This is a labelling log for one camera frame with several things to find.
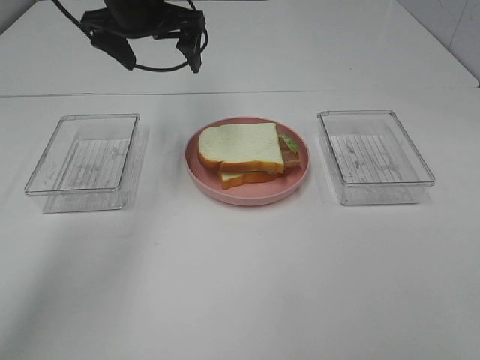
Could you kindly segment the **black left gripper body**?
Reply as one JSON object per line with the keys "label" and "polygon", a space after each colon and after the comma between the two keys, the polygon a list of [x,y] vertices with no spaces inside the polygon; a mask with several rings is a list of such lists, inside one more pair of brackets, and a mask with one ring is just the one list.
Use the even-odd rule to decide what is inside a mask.
{"label": "black left gripper body", "polygon": [[105,7],[86,11],[80,20],[88,32],[109,33],[127,39],[155,40],[197,36],[206,30],[201,10],[166,1],[105,1]]}

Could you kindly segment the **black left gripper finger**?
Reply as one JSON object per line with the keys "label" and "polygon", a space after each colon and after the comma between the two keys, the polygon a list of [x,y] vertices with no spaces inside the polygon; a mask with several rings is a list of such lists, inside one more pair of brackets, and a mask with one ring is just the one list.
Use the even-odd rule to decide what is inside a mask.
{"label": "black left gripper finger", "polygon": [[125,38],[110,33],[92,33],[91,45],[114,58],[129,71],[134,69],[136,56]]}
{"label": "black left gripper finger", "polygon": [[202,65],[202,36],[202,32],[181,31],[176,44],[176,48],[185,57],[187,65],[194,73],[198,73]]}

